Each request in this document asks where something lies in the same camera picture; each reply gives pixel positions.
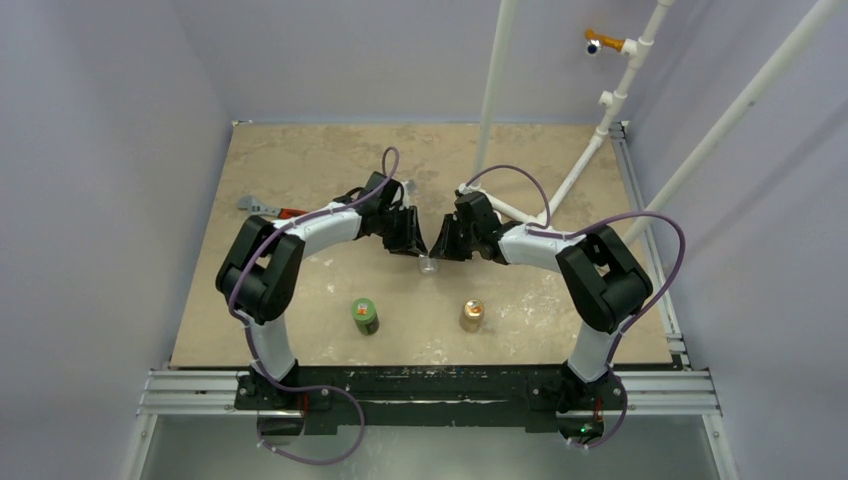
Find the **clear plastic pill organizer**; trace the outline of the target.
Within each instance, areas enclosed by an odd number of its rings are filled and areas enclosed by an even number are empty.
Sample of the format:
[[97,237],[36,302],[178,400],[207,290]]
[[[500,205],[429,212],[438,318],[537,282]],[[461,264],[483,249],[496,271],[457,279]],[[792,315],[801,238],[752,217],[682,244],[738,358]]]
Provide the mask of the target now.
[[438,260],[428,256],[420,256],[418,266],[420,273],[423,275],[435,275],[439,271]]

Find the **green pill bottle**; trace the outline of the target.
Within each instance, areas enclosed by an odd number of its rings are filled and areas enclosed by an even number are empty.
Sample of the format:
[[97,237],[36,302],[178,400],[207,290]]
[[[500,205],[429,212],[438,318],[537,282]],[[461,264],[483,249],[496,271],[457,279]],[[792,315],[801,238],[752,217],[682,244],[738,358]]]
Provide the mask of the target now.
[[379,329],[380,322],[377,308],[369,298],[363,297],[352,302],[351,317],[362,335],[373,335]]

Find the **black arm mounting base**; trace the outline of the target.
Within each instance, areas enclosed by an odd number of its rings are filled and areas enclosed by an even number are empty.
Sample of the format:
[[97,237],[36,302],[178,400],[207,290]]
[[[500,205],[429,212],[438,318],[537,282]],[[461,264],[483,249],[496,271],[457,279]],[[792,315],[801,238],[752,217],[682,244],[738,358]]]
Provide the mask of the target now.
[[301,413],[309,435],[359,424],[491,427],[592,442],[627,407],[615,375],[585,384],[559,364],[296,366],[282,384],[255,371],[238,376],[235,409]]

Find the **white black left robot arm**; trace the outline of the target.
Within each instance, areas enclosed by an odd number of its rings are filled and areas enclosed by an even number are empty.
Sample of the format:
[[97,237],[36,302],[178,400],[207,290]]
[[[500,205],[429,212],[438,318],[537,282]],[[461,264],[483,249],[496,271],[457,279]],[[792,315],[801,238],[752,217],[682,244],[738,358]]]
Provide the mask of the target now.
[[334,198],[321,209],[287,220],[249,217],[241,226],[215,278],[230,314],[245,331],[251,367],[264,376],[259,395],[272,408],[297,399],[297,365],[284,315],[293,300],[302,262],[334,245],[376,235],[395,255],[426,252],[416,188],[373,172],[366,184]]

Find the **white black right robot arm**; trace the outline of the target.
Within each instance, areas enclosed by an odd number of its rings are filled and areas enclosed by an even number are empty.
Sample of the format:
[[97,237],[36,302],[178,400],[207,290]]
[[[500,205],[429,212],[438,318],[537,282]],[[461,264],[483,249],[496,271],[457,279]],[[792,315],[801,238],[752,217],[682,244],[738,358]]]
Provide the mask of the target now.
[[601,391],[616,338],[653,294],[653,284],[611,227],[584,233],[536,230],[528,223],[502,222],[482,193],[457,198],[444,216],[431,258],[466,261],[474,254],[501,265],[523,265],[560,273],[582,320],[561,381],[564,399],[584,407]]

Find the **amber pill bottle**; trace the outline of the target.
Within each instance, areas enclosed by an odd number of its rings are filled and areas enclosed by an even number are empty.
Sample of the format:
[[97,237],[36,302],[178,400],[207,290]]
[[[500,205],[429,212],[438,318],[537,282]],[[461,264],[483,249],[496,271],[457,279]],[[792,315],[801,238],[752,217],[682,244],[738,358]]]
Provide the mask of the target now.
[[460,327],[468,332],[477,332],[485,318],[485,307],[479,299],[469,299],[465,302],[459,316]]

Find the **red handled adjustable wrench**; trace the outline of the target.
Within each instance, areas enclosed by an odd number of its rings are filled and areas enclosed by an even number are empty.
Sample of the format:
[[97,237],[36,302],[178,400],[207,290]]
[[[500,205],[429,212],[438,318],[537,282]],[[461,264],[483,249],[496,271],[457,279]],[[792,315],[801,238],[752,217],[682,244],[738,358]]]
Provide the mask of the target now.
[[267,205],[256,196],[245,195],[236,202],[239,210],[246,211],[249,215],[266,216],[276,219],[292,219],[306,215],[307,211],[293,208],[274,207]]

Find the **white PVC pipe frame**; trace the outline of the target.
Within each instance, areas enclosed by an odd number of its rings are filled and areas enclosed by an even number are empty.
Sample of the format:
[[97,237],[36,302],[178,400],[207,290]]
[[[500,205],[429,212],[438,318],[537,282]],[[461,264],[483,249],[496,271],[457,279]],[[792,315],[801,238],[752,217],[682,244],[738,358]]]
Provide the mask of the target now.
[[[650,1],[523,1],[507,65],[512,110],[549,104],[595,118],[623,73],[587,58],[592,27],[633,35]],[[651,200],[811,10],[809,1],[679,1],[668,11],[622,112],[643,196]],[[693,255],[821,250],[847,243],[847,12],[833,11],[783,74],[669,198]]]

